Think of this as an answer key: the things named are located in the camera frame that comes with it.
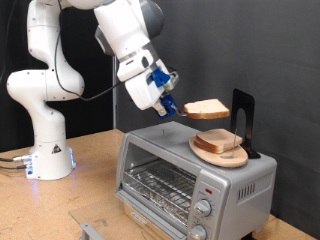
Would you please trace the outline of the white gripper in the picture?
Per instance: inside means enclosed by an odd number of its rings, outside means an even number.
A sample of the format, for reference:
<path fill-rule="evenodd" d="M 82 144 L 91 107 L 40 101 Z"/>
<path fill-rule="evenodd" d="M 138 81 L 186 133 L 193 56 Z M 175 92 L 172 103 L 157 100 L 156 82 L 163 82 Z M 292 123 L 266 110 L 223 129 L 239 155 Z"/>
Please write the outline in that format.
<path fill-rule="evenodd" d="M 159 116 L 167 114 L 160 98 L 174 89 L 179 81 L 176 71 L 169 72 L 156 53 L 149 50 L 136 51 L 119 64 L 117 76 L 136 106 L 145 110 L 153 107 Z"/>

